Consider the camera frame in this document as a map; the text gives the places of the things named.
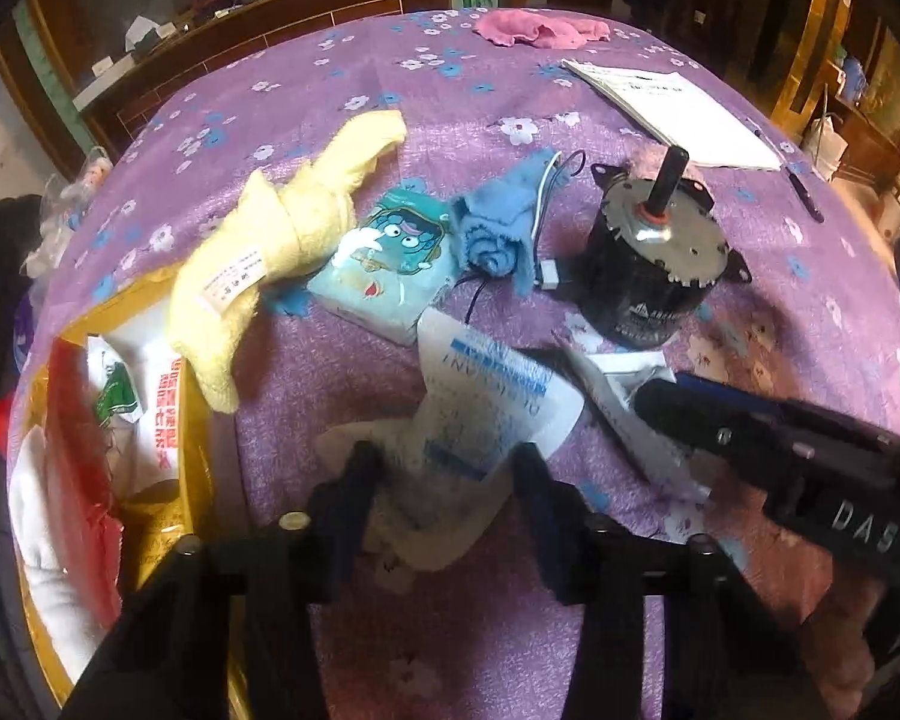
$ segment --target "notebook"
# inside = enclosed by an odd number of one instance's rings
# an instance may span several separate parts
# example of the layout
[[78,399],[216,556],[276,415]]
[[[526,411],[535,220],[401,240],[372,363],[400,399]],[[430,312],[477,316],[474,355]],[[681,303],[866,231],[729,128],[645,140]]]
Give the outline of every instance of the notebook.
[[702,167],[780,170],[778,156],[766,143],[679,73],[604,68],[571,59],[562,64],[661,143],[685,148]]

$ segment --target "pen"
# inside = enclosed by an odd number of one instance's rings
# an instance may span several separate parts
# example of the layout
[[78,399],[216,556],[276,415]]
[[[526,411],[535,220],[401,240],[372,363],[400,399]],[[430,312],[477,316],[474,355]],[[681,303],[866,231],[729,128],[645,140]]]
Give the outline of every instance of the pen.
[[749,116],[746,117],[746,120],[749,122],[751,127],[754,128],[754,135],[756,135],[760,140],[766,143],[773,150],[773,153],[778,156],[780,164],[783,166],[783,170],[786,170],[787,176],[790,179],[790,183],[793,186],[794,191],[797,193],[797,197],[800,198],[800,202],[803,203],[803,207],[807,209],[807,213],[810,215],[810,218],[813,218],[813,221],[816,221],[816,223],[823,224],[823,213],[821,213],[821,210],[818,209],[817,204],[813,201],[813,197],[810,196],[809,191],[807,191],[807,187],[803,186],[803,182],[800,181],[799,176],[790,169],[790,166],[787,164],[787,160],[783,158],[783,154],[781,154],[775,144],[770,141],[770,138],[763,134],[763,130],[760,129],[760,125],[757,122],[754,122],[754,120]]

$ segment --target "floral tablecloth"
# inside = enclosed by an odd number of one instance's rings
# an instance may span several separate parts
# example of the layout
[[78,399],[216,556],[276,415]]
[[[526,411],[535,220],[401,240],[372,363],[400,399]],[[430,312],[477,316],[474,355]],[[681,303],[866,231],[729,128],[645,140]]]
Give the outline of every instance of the floral tablecloth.
[[[360,20],[233,62],[181,90],[122,158],[50,285],[23,382],[70,320],[136,276],[185,257],[233,207],[261,167],[285,180],[350,117],[399,108],[409,136],[358,191],[358,210],[403,184],[450,197],[501,175],[542,146],[585,148],[621,164],[649,142],[637,125],[562,71],[564,57],[679,71],[733,114],[767,127],[816,199],[810,220],[783,173],[703,170],[714,214],[754,272],[720,285],[665,347],[679,370],[752,391],[799,396],[900,432],[898,289],[840,199],[802,153],[696,62],[653,36],[612,23],[610,42],[579,50],[496,47],[471,30],[484,9]],[[600,197],[575,180],[554,200],[541,254],[583,248]],[[444,310],[461,317],[476,283]],[[473,324],[512,346],[549,346],[554,332],[607,348],[577,310],[509,283],[487,287]],[[348,421],[411,415],[423,396],[413,348],[400,348],[312,306],[307,317],[256,317],[235,362],[237,431],[252,518],[302,504],[326,477],[313,441]],[[14,406],[11,456],[22,400]],[[779,614],[795,625],[829,581],[823,553],[759,514],[753,490],[727,478],[711,512],[673,504],[641,483],[586,414],[551,461],[594,509],[634,533],[679,541],[707,528]],[[413,574],[393,557],[360,557],[332,608],[314,610],[334,717],[556,718],[581,610],[543,589],[528,536],[509,503],[461,560]],[[659,714],[660,609],[647,611],[645,714]]]

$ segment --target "yellow towel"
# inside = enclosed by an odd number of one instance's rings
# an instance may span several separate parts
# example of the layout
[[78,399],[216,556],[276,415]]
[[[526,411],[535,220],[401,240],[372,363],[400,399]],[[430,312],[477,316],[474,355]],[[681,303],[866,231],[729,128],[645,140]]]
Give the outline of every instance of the yellow towel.
[[[233,413],[239,405],[230,366],[256,310],[259,285],[307,274],[333,254],[356,223],[350,194],[376,169],[377,158],[406,137],[399,111],[370,111],[341,127],[317,161],[301,165],[279,193],[255,170],[237,207],[180,268],[168,336],[193,365],[211,408]],[[227,266],[233,268],[221,277]],[[240,291],[244,274],[244,281],[256,280]]]

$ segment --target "pink towel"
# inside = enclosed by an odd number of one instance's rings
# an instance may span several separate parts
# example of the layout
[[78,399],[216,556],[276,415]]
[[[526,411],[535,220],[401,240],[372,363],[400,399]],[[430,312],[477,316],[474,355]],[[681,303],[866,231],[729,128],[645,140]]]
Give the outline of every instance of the pink towel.
[[595,19],[567,19],[527,10],[493,10],[473,31],[497,46],[517,41],[537,49],[578,49],[588,40],[610,40],[610,26]]

